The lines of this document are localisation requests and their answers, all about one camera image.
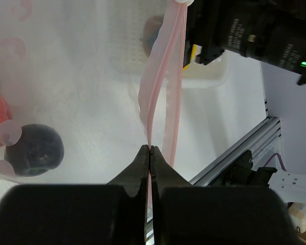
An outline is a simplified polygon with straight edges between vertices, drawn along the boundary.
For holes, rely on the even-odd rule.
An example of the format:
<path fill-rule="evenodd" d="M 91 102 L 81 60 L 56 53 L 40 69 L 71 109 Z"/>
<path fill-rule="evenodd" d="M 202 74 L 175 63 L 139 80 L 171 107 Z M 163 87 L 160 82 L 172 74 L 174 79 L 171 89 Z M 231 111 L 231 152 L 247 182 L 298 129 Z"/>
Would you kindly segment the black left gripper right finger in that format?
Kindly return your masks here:
<path fill-rule="evenodd" d="M 266 187 L 191 185 L 150 149 L 155 244 L 300 244 L 279 196 Z"/>

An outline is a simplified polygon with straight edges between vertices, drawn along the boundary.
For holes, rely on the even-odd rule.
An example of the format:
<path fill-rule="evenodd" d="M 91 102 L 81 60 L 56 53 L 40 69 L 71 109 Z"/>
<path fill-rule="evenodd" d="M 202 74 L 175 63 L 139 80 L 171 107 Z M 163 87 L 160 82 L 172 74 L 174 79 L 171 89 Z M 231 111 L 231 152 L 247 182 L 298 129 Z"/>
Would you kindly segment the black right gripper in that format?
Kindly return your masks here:
<path fill-rule="evenodd" d="M 276 12 L 271 1 L 195 1 L 187 13 L 184 65 L 196 45 L 202 50 L 195 60 L 203 65 L 225 51 L 261 61 Z"/>

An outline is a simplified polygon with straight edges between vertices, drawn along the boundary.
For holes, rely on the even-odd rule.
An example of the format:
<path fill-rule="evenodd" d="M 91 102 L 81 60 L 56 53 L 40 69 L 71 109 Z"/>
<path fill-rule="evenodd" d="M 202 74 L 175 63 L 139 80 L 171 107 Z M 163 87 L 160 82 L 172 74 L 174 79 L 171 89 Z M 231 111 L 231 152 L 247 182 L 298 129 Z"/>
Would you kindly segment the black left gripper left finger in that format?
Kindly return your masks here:
<path fill-rule="evenodd" d="M 149 147 L 107 184 L 18 185 L 0 202 L 0 244 L 145 244 Z"/>

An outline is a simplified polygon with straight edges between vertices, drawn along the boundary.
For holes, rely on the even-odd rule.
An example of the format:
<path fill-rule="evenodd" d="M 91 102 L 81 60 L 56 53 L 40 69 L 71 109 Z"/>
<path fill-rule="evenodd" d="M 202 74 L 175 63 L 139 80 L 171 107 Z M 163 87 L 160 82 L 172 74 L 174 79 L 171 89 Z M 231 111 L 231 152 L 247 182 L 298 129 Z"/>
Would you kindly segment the black toy avocado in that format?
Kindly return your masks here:
<path fill-rule="evenodd" d="M 4 155 L 17 176 L 38 176 L 61 164 L 64 145 L 55 129 L 42 124 L 29 124 L 21 129 L 21 138 L 7 146 Z"/>

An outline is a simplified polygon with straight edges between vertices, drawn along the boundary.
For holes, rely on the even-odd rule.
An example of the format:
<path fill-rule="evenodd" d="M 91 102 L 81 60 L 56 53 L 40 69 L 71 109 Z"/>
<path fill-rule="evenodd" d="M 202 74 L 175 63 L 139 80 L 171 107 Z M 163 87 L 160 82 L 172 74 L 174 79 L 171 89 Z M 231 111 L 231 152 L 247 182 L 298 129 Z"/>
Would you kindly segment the clear zip top bag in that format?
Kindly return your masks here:
<path fill-rule="evenodd" d="M 0 1 L 0 179 L 18 185 L 107 184 L 143 145 L 173 167 L 188 1 Z M 145 22 L 163 15 L 147 57 Z M 17 176 L 5 149 L 22 126 L 61 136 L 64 158 Z"/>

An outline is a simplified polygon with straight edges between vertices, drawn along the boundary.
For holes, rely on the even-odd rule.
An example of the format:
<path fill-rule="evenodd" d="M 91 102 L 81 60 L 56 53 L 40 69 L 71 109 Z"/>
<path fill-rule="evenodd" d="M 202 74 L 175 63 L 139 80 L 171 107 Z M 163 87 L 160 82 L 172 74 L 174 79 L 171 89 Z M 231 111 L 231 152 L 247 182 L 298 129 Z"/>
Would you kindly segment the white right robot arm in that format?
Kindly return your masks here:
<path fill-rule="evenodd" d="M 193 47 L 208 65 L 225 51 L 299 74 L 306 84 L 306 1 L 194 1 L 187 12 L 184 64 Z"/>

